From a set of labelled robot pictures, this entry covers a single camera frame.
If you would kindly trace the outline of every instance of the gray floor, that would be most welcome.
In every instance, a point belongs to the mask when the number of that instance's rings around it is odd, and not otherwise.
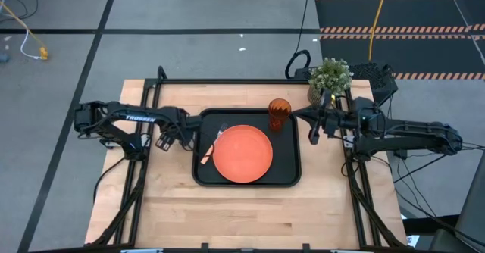
[[[31,8],[33,0],[24,0]],[[115,0],[107,28],[296,28],[304,0]],[[21,8],[7,0],[14,11]],[[96,28],[106,0],[39,0],[39,11],[26,20],[32,28]],[[314,4],[305,27],[317,28]],[[14,22],[1,28],[18,27]],[[0,248],[16,251],[45,175],[74,88],[92,43],[92,35],[40,36],[52,57],[25,58],[23,36],[0,35]],[[103,36],[81,101],[117,100],[125,79],[153,77],[162,64],[171,78],[282,78],[296,35]],[[319,64],[317,36],[304,35]],[[30,39],[26,50],[35,54]],[[399,81],[395,118],[450,123],[465,141],[484,144],[483,81]],[[92,188],[105,150],[96,141],[70,133],[30,250],[83,244],[92,209]],[[409,158],[410,170],[433,157]],[[438,215],[460,211],[480,157],[464,151],[415,174],[415,181]],[[390,158],[396,175],[397,160]],[[403,184],[396,188],[412,195]],[[420,215],[405,203],[402,206]]]

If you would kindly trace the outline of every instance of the wooden tabletop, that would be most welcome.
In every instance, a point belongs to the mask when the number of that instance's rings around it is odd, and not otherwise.
[[[139,105],[143,80],[126,80],[120,102]],[[161,87],[159,107],[174,105],[198,114],[206,108],[266,108],[284,98],[298,109],[308,106],[307,85],[167,84]],[[368,81],[354,80],[352,96],[372,98]],[[135,123],[116,123],[134,131]],[[349,182],[340,173],[342,143],[320,137],[308,141],[309,125],[298,119],[302,178],[291,188],[208,188],[192,178],[192,152],[174,144],[169,152],[152,147],[142,201],[137,247],[293,248],[309,243],[313,249],[358,248]],[[154,137],[159,136],[155,128]],[[119,148],[107,151],[103,171],[123,156]],[[387,160],[384,153],[378,157]],[[92,242],[120,207],[127,162],[110,172],[99,185],[86,242]],[[393,179],[382,161],[367,163],[376,212],[405,242]],[[367,243],[372,244],[368,217],[361,208]],[[129,229],[131,214],[125,226]]]

